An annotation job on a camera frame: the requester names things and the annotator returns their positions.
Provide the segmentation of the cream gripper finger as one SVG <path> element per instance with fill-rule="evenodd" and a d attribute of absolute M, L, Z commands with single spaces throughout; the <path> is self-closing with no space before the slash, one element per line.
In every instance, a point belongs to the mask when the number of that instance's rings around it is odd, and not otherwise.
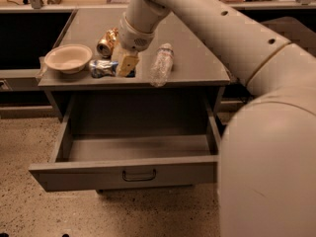
<path fill-rule="evenodd" d="M 121 53 L 118 56 L 117 76 L 126 77 L 136 67 L 138 61 L 138 53 Z"/>
<path fill-rule="evenodd" d="M 122 60 L 122 57 L 124 55 L 124 49 L 121 47 L 120 43 L 117 43 L 114 47 L 113 53 L 112 53 L 112 57 L 111 57 L 111 61 L 112 62 L 117 62 L 120 63 Z"/>

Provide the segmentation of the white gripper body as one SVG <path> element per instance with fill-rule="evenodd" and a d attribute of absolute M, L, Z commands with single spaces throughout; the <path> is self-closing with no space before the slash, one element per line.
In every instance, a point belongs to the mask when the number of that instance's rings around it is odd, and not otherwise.
<path fill-rule="evenodd" d="M 128 51 L 143 51 L 154 39 L 154 33 L 143 33 L 136 30 L 123 13 L 118 24 L 118 38 L 121 46 Z"/>

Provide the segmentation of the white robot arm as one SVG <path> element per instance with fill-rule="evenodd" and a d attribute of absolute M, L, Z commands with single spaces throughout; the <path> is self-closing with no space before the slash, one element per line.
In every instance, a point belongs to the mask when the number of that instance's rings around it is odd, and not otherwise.
<path fill-rule="evenodd" d="M 131 0 L 119 22 L 130 51 L 178 18 L 254 96 L 219 148 L 221 237 L 316 237 L 316 62 L 218 0 Z"/>

